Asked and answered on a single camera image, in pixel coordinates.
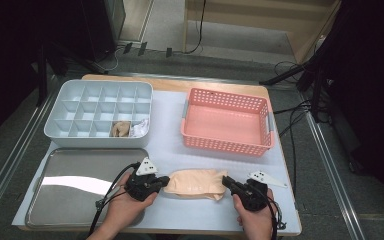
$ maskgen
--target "metal tray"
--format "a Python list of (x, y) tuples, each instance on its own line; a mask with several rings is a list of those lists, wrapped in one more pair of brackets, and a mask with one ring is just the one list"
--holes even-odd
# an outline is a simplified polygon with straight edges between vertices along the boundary
[[(121, 170), (141, 162), (143, 149), (59, 148), (48, 157), (26, 214), (32, 229), (89, 228), (102, 199)], [(106, 215), (102, 211), (98, 225)], [(139, 223), (141, 214), (132, 225)]]

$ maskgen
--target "gray floor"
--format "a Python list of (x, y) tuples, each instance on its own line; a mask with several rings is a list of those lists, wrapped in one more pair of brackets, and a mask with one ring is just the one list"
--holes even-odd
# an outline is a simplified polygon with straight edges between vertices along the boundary
[[(287, 43), (282, 42), (282, 44), (285, 48), (282, 48), (279, 55), (288, 51)], [(257, 85), (260, 80), (268, 80), (276, 76), (274, 67), (275, 62), (279, 60), (277, 58), (268, 59), (267, 57), (266, 61), (261, 62), (245, 61), (246, 53), (239, 56), (240, 59), (232, 59), (217, 54), (212, 56), (176, 54), (166, 58), (164, 52), (147, 51), (142, 56), (138, 56), (137, 53), (137, 49), (133, 49), (128, 54), (118, 52), (118, 67), (110, 71), (109, 74), (138, 73), (188, 76), (199, 77), (205, 81)], [(69, 64), (67, 75), (56, 77), (54, 78), (55, 81), (50, 80), (50, 82), (62, 83), (68, 79), (81, 78), (88, 73), (84, 67), (77, 63), (71, 60), (67, 62)], [(112, 56), (100, 63), (106, 68), (112, 68), (115, 64), (116, 61)], [(279, 72), (287, 69), (287, 66), (277, 68)], [(268, 88), (274, 111), (295, 107), (302, 101), (301, 93), (295, 89), (293, 83), (288, 81)], [(37, 97), (37, 91), (32, 92), (0, 128), (0, 170), (36, 110)], [(290, 113), (275, 115), (279, 131), (288, 126), (289, 116)], [(22, 231), (11, 226), (11, 221), (20, 206), (24, 193), (50, 143), (50, 140), (43, 134), (46, 119), (47, 115), (45, 114), (32, 135), (32, 139), (28, 142), (28, 147), (21, 153), (19, 164), (0, 198), (0, 239), (79, 239), (82, 236), (81, 233), (76, 232)], [(283, 239), (355, 239), (347, 227), (334, 192), (332, 180), (327, 174), (320, 149), (310, 129), (310, 123), (304, 118), (293, 127), (297, 154), (296, 163), (292, 157), (290, 134), (287, 133), (281, 138), (291, 181), (294, 178), (294, 166), (297, 169), (295, 197), (303, 227), (301, 235), (284, 237)], [(365, 239), (384, 239), (384, 186), (372, 176), (360, 176), (352, 173), (348, 168), (347, 154), (344, 152), (333, 127), (323, 123), (318, 126), (322, 130), (334, 165), (358, 216)], [(157, 239), (174, 238), (173, 236), (159, 235)]]

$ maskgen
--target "pink plastic basket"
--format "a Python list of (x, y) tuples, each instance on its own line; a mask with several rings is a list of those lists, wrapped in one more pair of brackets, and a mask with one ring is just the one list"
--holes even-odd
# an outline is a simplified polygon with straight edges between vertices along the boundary
[(261, 156), (274, 145), (269, 99), (192, 88), (181, 132), (185, 146)]

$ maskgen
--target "beige folded cloth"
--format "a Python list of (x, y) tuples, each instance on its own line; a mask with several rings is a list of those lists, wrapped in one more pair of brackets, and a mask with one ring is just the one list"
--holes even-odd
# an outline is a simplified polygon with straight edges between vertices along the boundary
[(213, 169), (188, 169), (174, 172), (164, 191), (185, 198), (209, 198), (220, 200), (226, 187), (222, 184), (227, 171)]

